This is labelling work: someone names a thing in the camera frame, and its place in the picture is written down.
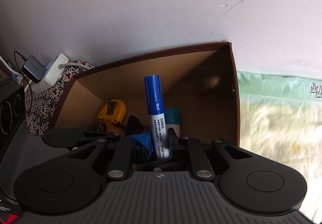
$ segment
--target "white wall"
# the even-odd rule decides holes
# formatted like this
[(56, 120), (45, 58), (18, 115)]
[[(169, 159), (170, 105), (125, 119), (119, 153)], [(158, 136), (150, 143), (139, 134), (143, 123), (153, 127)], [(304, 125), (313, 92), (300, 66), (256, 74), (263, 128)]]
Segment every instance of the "white wall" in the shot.
[(239, 70), (322, 79), (322, 0), (0, 0), (0, 39), (94, 65), (230, 39)]

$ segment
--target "black charger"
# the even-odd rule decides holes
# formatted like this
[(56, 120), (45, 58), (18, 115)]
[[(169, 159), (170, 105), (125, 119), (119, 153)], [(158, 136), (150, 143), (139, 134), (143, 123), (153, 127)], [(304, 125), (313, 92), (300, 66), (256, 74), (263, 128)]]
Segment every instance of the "black charger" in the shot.
[(33, 55), (31, 55), (24, 63), (21, 71), (34, 83), (39, 83), (46, 73), (46, 68)]

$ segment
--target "power strip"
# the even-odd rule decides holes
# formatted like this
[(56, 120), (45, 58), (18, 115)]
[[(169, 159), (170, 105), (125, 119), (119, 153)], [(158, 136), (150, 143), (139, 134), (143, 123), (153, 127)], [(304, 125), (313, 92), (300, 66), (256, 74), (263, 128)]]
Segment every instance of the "power strip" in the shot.
[(32, 91), (36, 94), (40, 94), (55, 85), (57, 80), (61, 78), (64, 71), (64, 68), (59, 69), (58, 65), (68, 63), (68, 61), (69, 59), (65, 56), (65, 54), (60, 53), (56, 59), (53, 59), (50, 63), (48, 63), (46, 66), (47, 71), (41, 81), (39, 83), (31, 84)]

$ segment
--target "cable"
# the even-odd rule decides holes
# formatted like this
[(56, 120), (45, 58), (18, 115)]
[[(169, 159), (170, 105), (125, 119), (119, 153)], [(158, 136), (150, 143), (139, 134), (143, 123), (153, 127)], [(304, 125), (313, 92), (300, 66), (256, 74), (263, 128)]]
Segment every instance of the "cable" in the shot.
[(58, 68), (59, 68), (59, 69), (62, 69), (63, 67), (66, 67), (66, 66), (77, 66), (77, 67), (82, 67), (82, 68), (85, 68), (85, 69), (91, 69), (90, 67), (85, 66), (85, 65), (82, 65), (82, 64), (79, 64), (79, 63), (65, 63), (65, 64), (59, 64), (59, 65), (58, 65)]
[(27, 89), (29, 88), (29, 85), (30, 85), (30, 84), (28, 84), (28, 85), (25, 87), (25, 93), (26, 93)]
[(4, 65), (7, 67), (8, 70), (10, 70), (12, 73), (22, 77), (21, 74), (19, 74), (18, 72), (14, 71), (12, 68), (10, 68), (10, 66), (7, 64), (7, 62), (4, 61), (4, 59), (1, 56), (0, 56), (0, 60), (4, 63)]
[(21, 72), (21, 69), (19, 68), (19, 65), (18, 65), (18, 63), (17, 63), (17, 59), (16, 59), (16, 53), (24, 60), (24, 61), (26, 61), (27, 59), (26, 59), (26, 57), (24, 56), (24, 55), (22, 55), (22, 54), (20, 54), (18, 51), (14, 51), (13, 52), (13, 58), (14, 58), (14, 62), (16, 63), (16, 66), (17, 66), (17, 69), (18, 69), (18, 71), (22, 74), (22, 77), (24, 78), (24, 80), (27, 82), (27, 84), (28, 84), (28, 86), (29, 86), (29, 88), (30, 88), (30, 93), (31, 93), (31, 101), (30, 101), (30, 106), (29, 106), (29, 109), (28, 109), (28, 112), (27, 112), (27, 110), (26, 110), (26, 105), (25, 105), (25, 110), (26, 110), (26, 113), (27, 113), (27, 115), (29, 116), (29, 114), (30, 114), (30, 110), (31, 110), (31, 106), (33, 105), (33, 91), (31, 90), (31, 86), (30, 86), (30, 83), (29, 83), (29, 81), (28, 81), (28, 79), (25, 77), (25, 75)]

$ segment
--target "power adapter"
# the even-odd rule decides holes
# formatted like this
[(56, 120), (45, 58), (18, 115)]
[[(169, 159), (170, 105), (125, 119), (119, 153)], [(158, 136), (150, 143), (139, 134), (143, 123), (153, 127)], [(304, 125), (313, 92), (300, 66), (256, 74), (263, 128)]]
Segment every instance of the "power adapter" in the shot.
[(36, 94), (40, 94), (43, 91), (49, 89), (55, 83), (57, 80), (60, 79), (62, 76), (62, 73), (64, 71), (64, 68), (59, 69), (59, 65), (68, 63), (69, 59), (65, 56), (65, 54), (60, 53), (60, 55), (56, 59), (52, 59), (47, 65), (46, 65), (46, 73), (41, 79), (41, 81), (37, 84), (32, 83), (31, 89)]
[(44, 76), (46, 68), (33, 55), (31, 55), (24, 63), (21, 71), (34, 83), (38, 83)]

